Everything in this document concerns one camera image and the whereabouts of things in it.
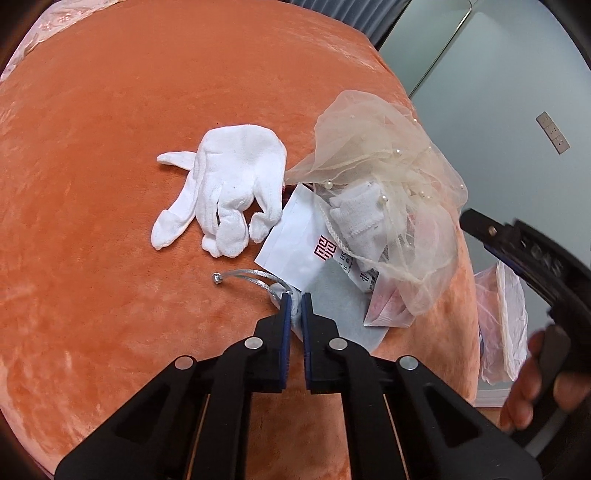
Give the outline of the right hand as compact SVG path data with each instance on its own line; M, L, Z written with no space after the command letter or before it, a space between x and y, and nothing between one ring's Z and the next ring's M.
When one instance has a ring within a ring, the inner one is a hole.
M529 340L529 358L523 364L517 380L501 409L499 428L504 432L523 430L534 417L534 402L541 394L542 373L539 357L545 331L535 332ZM590 395L590 376L576 372L562 372L553 386L554 400L565 412L575 411Z

